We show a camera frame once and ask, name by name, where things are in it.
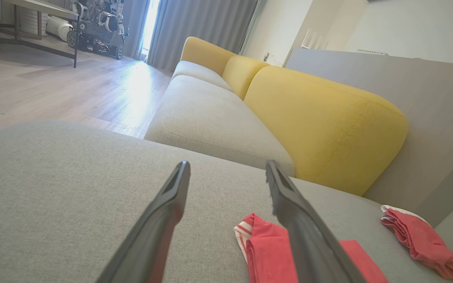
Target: curtain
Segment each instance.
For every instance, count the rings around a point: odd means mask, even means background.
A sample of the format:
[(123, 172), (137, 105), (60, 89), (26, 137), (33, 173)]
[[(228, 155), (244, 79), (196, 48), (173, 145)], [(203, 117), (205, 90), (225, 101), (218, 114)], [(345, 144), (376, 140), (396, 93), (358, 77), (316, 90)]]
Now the curtain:
[(125, 0), (123, 22), (127, 23), (129, 36), (125, 38), (123, 53), (134, 59), (141, 59), (144, 22), (148, 11), (149, 0)]
[(239, 54), (256, 0), (160, 0), (147, 63), (173, 72), (186, 38)]

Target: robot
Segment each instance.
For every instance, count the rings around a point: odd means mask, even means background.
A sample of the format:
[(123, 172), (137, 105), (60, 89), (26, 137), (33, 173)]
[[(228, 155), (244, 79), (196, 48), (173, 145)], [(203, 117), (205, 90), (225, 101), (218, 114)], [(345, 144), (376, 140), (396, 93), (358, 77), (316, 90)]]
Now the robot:
[(120, 60), (123, 45), (111, 45), (114, 35), (125, 43), (126, 33), (122, 23), (122, 10), (125, 0), (70, 0), (70, 10), (79, 15), (79, 23), (74, 24), (67, 36), (68, 45), (76, 46), (76, 31), (79, 29), (78, 48), (99, 54), (110, 54)]

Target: gray sofa seat cushion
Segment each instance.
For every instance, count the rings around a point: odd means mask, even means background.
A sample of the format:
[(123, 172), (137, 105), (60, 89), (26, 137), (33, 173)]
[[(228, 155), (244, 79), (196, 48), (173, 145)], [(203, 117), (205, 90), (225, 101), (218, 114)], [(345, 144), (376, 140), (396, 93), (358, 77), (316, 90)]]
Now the gray sofa seat cushion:
[[(165, 283), (248, 283), (233, 233), (277, 223), (264, 170), (68, 122), (0, 132), (0, 282), (93, 283), (179, 161), (191, 164)], [(339, 240), (356, 239), (390, 283), (444, 283), (380, 224), (380, 204), (293, 179)]]
[(224, 88), (228, 91), (234, 91), (217, 72), (196, 63), (180, 61), (178, 66), (176, 66), (171, 79), (174, 79), (179, 75), (189, 75), (210, 84), (219, 86), (220, 88)]
[(284, 147), (237, 95), (187, 75), (171, 81), (144, 139), (261, 169), (274, 159), (295, 173)]

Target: folded red garment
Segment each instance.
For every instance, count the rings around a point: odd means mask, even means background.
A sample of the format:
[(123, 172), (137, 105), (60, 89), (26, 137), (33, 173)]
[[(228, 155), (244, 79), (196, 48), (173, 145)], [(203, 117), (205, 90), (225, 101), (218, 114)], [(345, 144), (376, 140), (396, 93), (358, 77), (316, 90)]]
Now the folded red garment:
[(423, 219), (399, 208), (382, 206), (381, 222), (410, 249), (410, 256), (433, 268), (443, 278), (453, 280), (453, 251), (446, 247), (438, 233)]
[[(251, 283), (298, 283), (286, 229), (265, 222), (254, 213), (234, 229), (248, 263)], [(356, 240), (340, 241), (340, 244), (368, 283), (388, 283)]]

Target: white power strip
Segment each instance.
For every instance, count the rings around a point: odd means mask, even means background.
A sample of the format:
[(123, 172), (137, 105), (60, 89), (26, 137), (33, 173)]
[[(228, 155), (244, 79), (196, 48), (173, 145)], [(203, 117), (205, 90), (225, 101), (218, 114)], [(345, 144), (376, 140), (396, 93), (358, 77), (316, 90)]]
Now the white power strip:
[(366, 53), (366, 54), (379, 54), (379, 55), (387, 55), (387, 53), (382, 53), (382, 52), (376, 52), (376, 51), (370, 51), (370, 50), (356, 50), (357, 53)]

